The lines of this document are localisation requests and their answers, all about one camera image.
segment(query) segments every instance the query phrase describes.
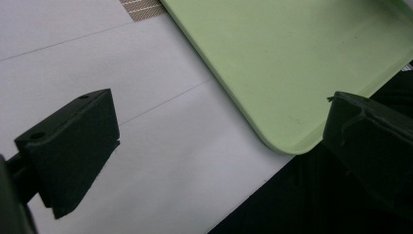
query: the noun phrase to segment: screw hole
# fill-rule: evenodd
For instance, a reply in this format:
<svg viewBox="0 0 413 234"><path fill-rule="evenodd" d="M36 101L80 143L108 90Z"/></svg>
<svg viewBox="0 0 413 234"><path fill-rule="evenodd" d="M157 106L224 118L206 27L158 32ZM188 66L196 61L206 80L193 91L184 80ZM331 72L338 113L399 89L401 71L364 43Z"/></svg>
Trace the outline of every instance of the screw hole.
<svg viewBox="0 0 413 234"><path fill-rule="evenodd" d="M45 133L36 133L36 134L33 134L32 136L30 136L30 138L31 139L39 139L39 138L44 137L44 136L45 136Z"/></svg>

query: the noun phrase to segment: white tabletop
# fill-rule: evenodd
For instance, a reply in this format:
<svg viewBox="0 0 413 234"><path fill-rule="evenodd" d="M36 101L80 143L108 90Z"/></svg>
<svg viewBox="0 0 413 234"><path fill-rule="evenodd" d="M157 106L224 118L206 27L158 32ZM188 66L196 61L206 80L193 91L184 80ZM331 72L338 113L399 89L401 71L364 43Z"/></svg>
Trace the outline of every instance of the white tabletop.
<svg viewBox="0 0 413 234"><path fill-rule="evenodd" d="M267 148L168 14L133 22L118 0L0 7L0 153L69 101L112 89L121 131L79 207L47 233L206 233L292 156Z"/></svg>

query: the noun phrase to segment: black cloth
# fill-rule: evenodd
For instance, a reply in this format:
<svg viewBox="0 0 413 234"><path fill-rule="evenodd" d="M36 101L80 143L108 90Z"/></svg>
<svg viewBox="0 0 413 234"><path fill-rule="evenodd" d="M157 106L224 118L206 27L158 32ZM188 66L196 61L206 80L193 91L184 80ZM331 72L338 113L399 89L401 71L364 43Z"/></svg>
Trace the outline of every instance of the black cloth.
<svg viewBox="0 0 413 234"><path fill-rule="evenodd" d="M413 118L413 71L399 72L372 99ZM413 233L413 219L383 209L319 144L294 157L210 233Z"/></svg>

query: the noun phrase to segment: white table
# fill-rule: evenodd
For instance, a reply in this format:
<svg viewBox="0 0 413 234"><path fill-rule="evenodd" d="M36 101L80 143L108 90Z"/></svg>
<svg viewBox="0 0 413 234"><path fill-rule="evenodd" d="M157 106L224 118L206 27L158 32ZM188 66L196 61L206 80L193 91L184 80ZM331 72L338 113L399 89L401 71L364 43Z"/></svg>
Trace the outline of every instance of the white table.
<svg viewBox="0 0 413 234"><path fill-rule="evenodd" d="M206 233L292 156L267 148L168 14L132 22L118 0L0 6L0 153L72 99L111 88L121 131L83 202L38 231Z"/></svg>

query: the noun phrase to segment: light green plastic surface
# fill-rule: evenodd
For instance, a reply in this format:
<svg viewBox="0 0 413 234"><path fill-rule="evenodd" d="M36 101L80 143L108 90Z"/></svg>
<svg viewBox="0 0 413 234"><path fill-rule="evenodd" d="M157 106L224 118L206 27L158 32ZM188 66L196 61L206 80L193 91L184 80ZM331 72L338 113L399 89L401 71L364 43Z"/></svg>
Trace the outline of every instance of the light green plastic surface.
<svg viewBox="0 0 413 234"><path fill-rule="evenodd" d="M413 13L393 0L163 0L253 129L302 154L335 91L370 97L413 59Z"/></svg>

